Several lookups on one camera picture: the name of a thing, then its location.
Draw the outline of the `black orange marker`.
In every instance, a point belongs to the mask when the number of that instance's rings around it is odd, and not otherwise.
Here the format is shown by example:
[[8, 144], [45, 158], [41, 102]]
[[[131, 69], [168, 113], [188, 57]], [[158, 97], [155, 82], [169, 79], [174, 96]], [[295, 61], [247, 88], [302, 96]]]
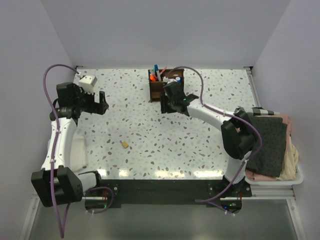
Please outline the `black orange marker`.
[[149, 79], [150, 79], [151, 82], [156, 82], [157, 81], [157, 78], [154, 77], [153, 75], [150, 75]]

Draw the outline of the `brown wooden desk organizer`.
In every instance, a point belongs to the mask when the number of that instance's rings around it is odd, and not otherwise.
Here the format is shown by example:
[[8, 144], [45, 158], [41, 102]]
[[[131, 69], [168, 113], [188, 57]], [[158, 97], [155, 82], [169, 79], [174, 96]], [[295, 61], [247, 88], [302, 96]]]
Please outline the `brown wooden desk organizer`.
[[162, 81], [156, 80], [155, 82], [150, 81], [150, 70], [152, 71], [154, 70], [153, 69], [148, 70], [149, 95], [150, 95], [151, 102], [159, 102], [161, 93], [165, 92], [163, 77], [173, 78], [173, 79], [175, 79], [176, 77], [181, 77], [181, 82], [179, 84], [181, 85], [182, 89], [184, 89], [184, 84], [185, 84], [184, 69], [178, 68], [172, 71], [172, 69], [167, 68], [166, 71], [163, 73], [162, 73], [163, 69], [159, 69]]

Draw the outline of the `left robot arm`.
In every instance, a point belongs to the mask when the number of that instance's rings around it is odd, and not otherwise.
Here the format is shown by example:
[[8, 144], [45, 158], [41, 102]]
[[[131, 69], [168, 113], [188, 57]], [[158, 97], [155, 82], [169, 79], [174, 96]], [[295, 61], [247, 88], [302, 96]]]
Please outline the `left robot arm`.
[[81, 113], [105, 114], [109, 105], [104, 91], [99, 92], [99, 101], [94, 93], [72, 82], [56, 86], [59, 107], [50, 113], [51, 137], [47, 156], [40, 171], [33, 172], [31, 183], [44, 207], [79, 202], [84, 192], [99, 196], [104, 190], [97, 171], [76, 174], [71, 169], [71, 160], [81, 161], [86, 156], [86, 145], [77, 143], [76, 130]]

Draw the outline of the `blue capped white marker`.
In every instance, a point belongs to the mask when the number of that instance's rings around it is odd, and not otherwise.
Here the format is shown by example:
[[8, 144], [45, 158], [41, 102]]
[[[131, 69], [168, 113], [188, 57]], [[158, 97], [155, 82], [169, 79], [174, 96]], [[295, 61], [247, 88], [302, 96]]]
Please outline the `blue capped white marker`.
[[157, 81], [161, 82], [161, 81], [162, 81], [162, 78], [161, 78], [161, 74], [160, 74], [160, 71], [159, 71], [159, 68], [158, 68], [158, 65], [157, 65], [157, 64], [155, 64], [155, 65], [153, 66], [153, 71], [154, 71], [154, 73], [155, 73], [155, 77], [156, 77]]

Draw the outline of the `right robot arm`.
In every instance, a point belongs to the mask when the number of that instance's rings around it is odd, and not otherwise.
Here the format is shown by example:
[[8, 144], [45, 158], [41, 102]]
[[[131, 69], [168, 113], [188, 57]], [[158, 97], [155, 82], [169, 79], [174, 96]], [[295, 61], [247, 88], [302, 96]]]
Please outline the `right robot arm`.
[[223, 192], [230, 197], [240, 190], [240, 181], [245, 177], [247, 161], [262, 148], [263, 141], [258, 130], [253, 126], [249, 115], [239, 110], [229, 112], [209, 104], [194, 95], [186, 95], [178, 82], [170, 82], [160, 95], [161, 112], [180, 113], [193, 117], [220, 130], [228, 165], [224, 177]]

